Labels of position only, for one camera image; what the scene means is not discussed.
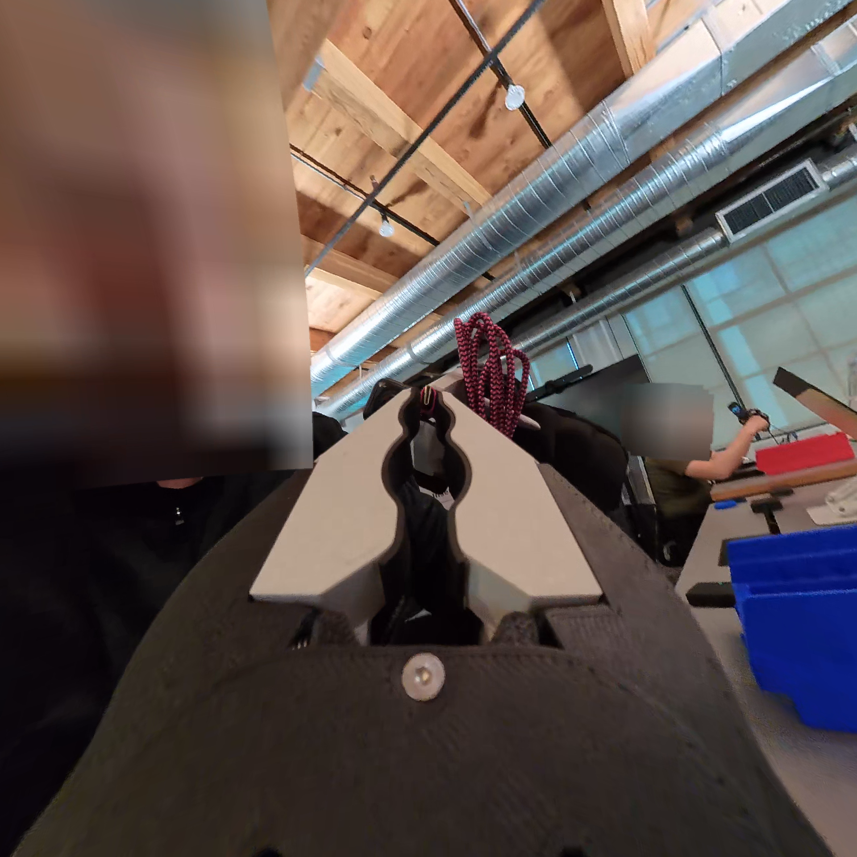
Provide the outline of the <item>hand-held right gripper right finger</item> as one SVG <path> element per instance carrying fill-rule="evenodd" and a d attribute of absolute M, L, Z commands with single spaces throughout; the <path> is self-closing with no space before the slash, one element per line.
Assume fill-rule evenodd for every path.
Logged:
<path fill-rule="evenodd" d="M 603 594 L 538 463 L 447 393 L 447 449 L 461 458 L 450 534 L 466 563 L 466 600 L 482 622 L 591 605 Z"/>

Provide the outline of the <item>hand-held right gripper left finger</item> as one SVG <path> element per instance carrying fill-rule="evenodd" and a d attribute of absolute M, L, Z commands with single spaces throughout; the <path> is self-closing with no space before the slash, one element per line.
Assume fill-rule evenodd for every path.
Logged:
<path fill-rule="evenodd" d="M 315 464 L 250 588 L 256 602 L 298 603 L 345 616 L 374 616 L 385 596 L 381 565 L 404 536 L 384 465 L 408 439 L 406 388 Z"/>

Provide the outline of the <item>blue plastic bin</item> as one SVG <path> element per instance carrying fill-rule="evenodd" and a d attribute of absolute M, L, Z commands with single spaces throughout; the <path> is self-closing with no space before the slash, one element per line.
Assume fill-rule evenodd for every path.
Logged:
<path fill-rule="evenodd" d="M 810 727 L 855 733 L 855 525 L 731 541 L 727 558 L 759 688 Z"/>

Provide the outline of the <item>person's left hand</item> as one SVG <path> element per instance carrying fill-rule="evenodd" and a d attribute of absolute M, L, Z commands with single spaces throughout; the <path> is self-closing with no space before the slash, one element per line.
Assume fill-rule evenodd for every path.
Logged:
<path fill-rule="evenodd" d="M 619 439 L 584 418 L 545 404 L 525 404 L 522 413 L 538 421 L 541 430 L 516 429 L 512 440 L 539 463 L 552 466 L 631 536 L 622 500 L 628 454 Z"/>

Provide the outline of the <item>black webcam bar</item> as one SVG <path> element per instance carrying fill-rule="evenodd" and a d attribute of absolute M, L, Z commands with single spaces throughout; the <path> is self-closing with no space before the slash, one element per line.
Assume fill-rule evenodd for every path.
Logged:
<path fill-rule="evenodd" d="M 567 373 L 557 379 L 549 380 L 541 387 L 527 393 L 525 400 L 527 402 L 536 402 L 541 399 L 546 399 L 549 396 L 559 394 L 568 389 L 573 384 L 583 380 L 593 372 L 593 367 L 584 365 L 576 370 Z"/>

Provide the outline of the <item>black television screen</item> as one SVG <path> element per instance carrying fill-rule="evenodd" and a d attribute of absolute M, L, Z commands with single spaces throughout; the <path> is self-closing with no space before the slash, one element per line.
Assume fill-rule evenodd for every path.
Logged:
<path fill-rule="evenodd" d="M 570 412 L 620 437 L 624 399 L 632 385 L 649 383 L 642 359 L 633 355 L 574 380 L 563 390 L 551 381 L 550 395 L 537 400 L 554 409 Z"/>

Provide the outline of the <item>red plastic bin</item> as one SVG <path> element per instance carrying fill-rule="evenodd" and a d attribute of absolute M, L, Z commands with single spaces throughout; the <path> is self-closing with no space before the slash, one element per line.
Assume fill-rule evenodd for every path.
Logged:
<path fill-rule="evenodd" d="M 778 476 L 853 459 L 848 435 L 836 432 L 760 448 L 755 453 L 755 466 L 766 476 Z"/>

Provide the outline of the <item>cardboard flap with black tip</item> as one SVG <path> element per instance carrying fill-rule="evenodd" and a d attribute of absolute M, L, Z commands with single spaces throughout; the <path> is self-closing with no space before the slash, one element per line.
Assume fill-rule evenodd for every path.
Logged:
<path fill-rule="evenodd" d="M 811 413 L 856 439 L 856 411 L 798 375 L 778 367 L 773 386 L 785 392 Z"/>

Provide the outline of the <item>white tablet stand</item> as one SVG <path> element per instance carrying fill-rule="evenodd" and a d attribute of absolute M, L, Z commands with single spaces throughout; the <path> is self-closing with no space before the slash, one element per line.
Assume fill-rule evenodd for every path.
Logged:
<path fill-rule="evenodd" d="M 856 524 L 856 478 L 830 491 L 824 503 L 808 508 L 807 514 L 817 526 Z"/>

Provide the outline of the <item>white air vent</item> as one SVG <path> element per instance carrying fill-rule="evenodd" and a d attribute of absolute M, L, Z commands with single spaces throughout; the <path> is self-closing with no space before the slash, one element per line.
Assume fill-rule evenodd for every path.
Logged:
<path fill-rule="evenodd" d="M 716 222 L 728 244 L 734 244 L 829 191 L 830 184 L 824 180 L 820 169 L 805 159 L 718 210 Z"/>

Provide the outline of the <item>silver air duct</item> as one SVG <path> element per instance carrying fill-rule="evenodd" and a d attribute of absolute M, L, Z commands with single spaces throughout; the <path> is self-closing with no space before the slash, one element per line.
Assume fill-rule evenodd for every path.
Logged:
<path fill-rule="evenodd" d="M 855 146 L 823 163 L 810 160 L 778 176 L 774 161 L 737 170 L 722 164 L 702 171 L 673 163 L 659 172 L 644 170 L 643 177 L 627 183 L 624 191 L 603 205 L 584 212 L 557 233 L 542 250 L 529 254 L 522 266 L 499 279 L 499 286 L 465 302 L 433 327 L 397 349 L 361 380 L 320 403 L 320 413 L 337 420 L 360 412 L 380 380 L 412 380 L 452 359 L 457 348 L 454 321 L 469 320 L 483 312 L 515 335 L 528 335 L 548 321 L 550 295 L 582 288 L 578 299 L 589 304 L 621 286 L 650 266 L 660 271 L 676 255 L 679 266 L 695 266 L 705 254 L 716 252 L 738 235 L 714 209 L 723 206 L 729 218 L 749 206 L 751 198 L 768 195 L 785 185 L 790 201 L 765 219 L 781 219 L 799 208 L 811 195 L 797 195 L 806 185 L 802 175 L 812 174 L 819 186 L 834 190 L 855 181 Z"/>
<path fill-rule="evenodd" d="M 309 370 L 312 395 L 321 395 L 846 5 L 714 3 L 317 351 Z"/>

